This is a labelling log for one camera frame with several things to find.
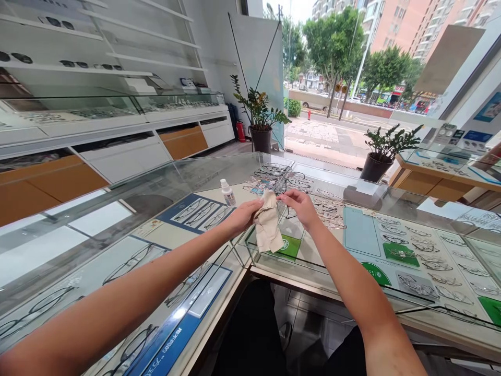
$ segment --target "beige cloth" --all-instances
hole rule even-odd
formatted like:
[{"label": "beige cloth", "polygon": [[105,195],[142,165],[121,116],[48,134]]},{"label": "beige cloth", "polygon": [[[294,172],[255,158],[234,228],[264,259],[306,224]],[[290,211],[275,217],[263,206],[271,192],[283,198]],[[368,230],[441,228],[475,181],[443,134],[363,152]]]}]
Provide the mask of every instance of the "beige cloth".
[{"label": "beige cloth", "polygon": [[274,253],[283,247],[282,234],[278,229],[277,198],[273,191],[264,191],[263,200],[265,203],[254,216],[257,246],[260,252]]}]

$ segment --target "fire extinguisher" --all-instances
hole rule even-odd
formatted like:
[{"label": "fire extinguisher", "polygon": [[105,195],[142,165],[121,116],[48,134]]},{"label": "fire extinguisher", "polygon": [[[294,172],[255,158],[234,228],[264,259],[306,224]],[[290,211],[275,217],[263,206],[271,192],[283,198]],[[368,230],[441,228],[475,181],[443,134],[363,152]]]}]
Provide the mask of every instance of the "fire extinguisher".
[{"label": "fire extinguisher", "polygon": [[242,124],[242,122],[237,121],[237,123],[236,123],[236,131],[238,133],[238,140],[240,142],[245,142],[244,125]]}]

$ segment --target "black pants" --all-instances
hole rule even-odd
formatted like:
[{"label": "black pants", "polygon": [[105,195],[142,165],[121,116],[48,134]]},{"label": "black pants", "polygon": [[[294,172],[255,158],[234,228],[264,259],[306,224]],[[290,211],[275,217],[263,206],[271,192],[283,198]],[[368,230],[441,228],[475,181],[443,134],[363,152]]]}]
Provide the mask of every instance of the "black pants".
[{"label": "black pants", "polygon": [[[219,350],[212,376],[286,376],[270,283],[255,280],[245,289]],[[320,375],[366,375],[365,352],[358,327],[323,366]]]}]

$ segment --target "glass display case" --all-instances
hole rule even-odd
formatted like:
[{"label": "glass display case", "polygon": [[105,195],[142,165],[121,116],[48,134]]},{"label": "glass display case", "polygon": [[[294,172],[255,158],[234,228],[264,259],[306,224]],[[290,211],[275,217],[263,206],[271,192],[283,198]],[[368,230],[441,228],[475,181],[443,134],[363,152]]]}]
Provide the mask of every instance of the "glass display case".
[{"label": "glass display case", "polygon": [[22,92],[16,97],[0,100],[1,130],[109,120],[140,114],[129,96],[113,90],[85,87],[32,87],[31,90],[44,95],[35,97]]},{"label": "glass display case", "polygon": [[[272,174],[254,177],[273,180]],[[454,333],[470,345],[498,344],[499,351],[497,214],[300,163],[270,186],[277,193],[295,188],[310,195],[326,227],[374,276],[403,323],[429,326],[438,335]],[[258,269],[339,296],[295,213],[279,204],[278,216],[281,250],[259,253],[254,228],[238,246]]]},{"label": "glass display case", "polygon": [[[491,231],[498,225],[494,213],[463,205],[459,210],[456,203],[248,153],[172,161],[0,228],[0,353],[100,286],[222,222],[233,208],[224,203],[221,179],[232,186],[237,204],[265,189],[307,192],[326,227],[377,280],[403,324],[501,350],[501,234]],[[259,253],[250,227],[86,374],[115,368],[141,374],[189,316],[196,325],[186,346],[162,372],[183,369],[249,260],[254,271],[341,300],[294,211],[281,203],[277,211],[281,250]],[[211,301],[203,293],[209,290],[217,291]],[[141,350],[124,360],[138,343]]]},{"label": "glass display case", "polygon": [[464,153],[452,145],[420,144],[417,149],[405,150],[399,156],[404,162],[426,168],[432,174],[501,185],[501,159],[492,154],[479,156]]},{"label": "glass display case", "polygon": [[220,111],[225,105],[224,94],[220,92],[158,91],[157,95],[135,96],[138,106],[149,121],[176,116],[176,111],[205,109]]}]

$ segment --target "hand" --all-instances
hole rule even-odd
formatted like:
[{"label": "hand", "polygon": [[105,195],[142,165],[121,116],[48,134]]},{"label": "hand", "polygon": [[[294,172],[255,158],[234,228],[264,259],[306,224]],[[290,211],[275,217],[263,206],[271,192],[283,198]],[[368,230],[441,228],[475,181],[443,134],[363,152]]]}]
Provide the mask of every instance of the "hand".
[{"label": "hand", "polygon": [[254,220],[254,213],[260,209],[265,202],[260,199],[244,202],[235,209],[230,216],[221,224],[228,228],[231,239],[247,230]]},{"label": "hand", "polygon": [[299,221],[303,224],[306,231],[309,232],[312,226],[322,223],[313,206],[312,199],[306,193],[292,189],[278,196],[277,200],[295,210]]}]

